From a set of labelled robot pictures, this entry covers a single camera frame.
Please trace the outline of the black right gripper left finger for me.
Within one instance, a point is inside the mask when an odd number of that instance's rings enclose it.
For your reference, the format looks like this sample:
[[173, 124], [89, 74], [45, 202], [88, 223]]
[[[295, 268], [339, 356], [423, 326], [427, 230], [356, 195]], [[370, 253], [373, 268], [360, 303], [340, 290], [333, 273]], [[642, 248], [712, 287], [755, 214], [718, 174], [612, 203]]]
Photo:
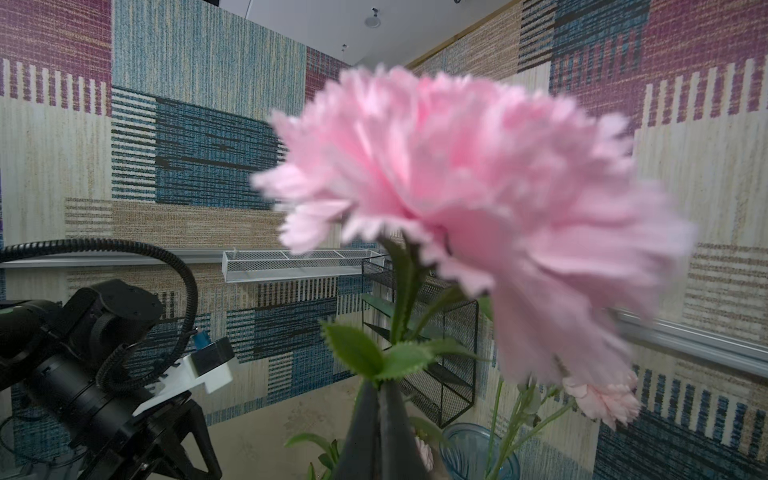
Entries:
[[378, 479], [379, 453], [378, 391], [371, 382], [364, 381], [332, 478], [334, 480]]

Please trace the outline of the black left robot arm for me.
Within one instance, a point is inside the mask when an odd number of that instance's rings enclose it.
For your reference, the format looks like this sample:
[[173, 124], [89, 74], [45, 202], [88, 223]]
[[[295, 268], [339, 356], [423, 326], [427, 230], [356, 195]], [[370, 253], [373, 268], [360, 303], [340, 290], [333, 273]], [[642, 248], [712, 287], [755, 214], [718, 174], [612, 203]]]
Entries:
[[147, 243], [60, 239], [2, 248], [4, 263], [82, 252], [119, 252], [153, 258], [181, 277], [186, 310], [176, 343], [152, 369], [133, 377], [124, 368], [163, 313], [150, 292], [110, 280], [78, 290], [64, 305], [28, 300], [1, 305], [1, 387], [22, 386], [29, 397], [85, 448], [82, 479], [219, 479], [204, 415], [188, 389], [167, 400], [147, 387], [175, 367], [194, 327], [198, 288], [177, 255]]

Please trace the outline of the pink carnation stem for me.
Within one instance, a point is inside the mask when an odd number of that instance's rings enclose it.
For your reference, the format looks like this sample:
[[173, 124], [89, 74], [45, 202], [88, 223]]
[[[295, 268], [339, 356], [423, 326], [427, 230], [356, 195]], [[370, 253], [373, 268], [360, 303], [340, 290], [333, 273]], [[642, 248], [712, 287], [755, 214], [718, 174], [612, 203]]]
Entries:
[[626, 117], [571, 97], [352, 69], [269, 121], [286, 156], [251, 182], [287, 209], [281, 243], [302, 254], [334, 228], [347, 242], [403, 235], [441, 278], [489, 296], [512, 381], [618, 382], [630, 350], [609, 310], [653, 317], [695, 244], [637, 175]]

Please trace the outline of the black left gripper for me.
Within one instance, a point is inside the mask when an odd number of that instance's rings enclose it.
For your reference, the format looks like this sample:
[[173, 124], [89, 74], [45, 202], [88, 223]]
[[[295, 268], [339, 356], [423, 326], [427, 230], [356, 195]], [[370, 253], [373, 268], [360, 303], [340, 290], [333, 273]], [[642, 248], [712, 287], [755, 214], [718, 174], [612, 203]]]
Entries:
[[81, 479], [220, 479], [201, 407], [172, 398], [134, 418], [125, 406], [108, 407], [83, 430], [91, 455]]

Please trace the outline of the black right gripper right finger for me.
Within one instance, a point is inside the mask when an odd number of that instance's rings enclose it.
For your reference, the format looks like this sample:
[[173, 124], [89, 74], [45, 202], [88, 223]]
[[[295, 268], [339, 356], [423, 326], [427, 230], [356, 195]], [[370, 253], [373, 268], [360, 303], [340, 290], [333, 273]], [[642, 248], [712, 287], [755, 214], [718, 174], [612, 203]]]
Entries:
[[428, 479], [411, 430], [399, 385], [393, 381], [379, 388], [381, 478], [384, 480]]

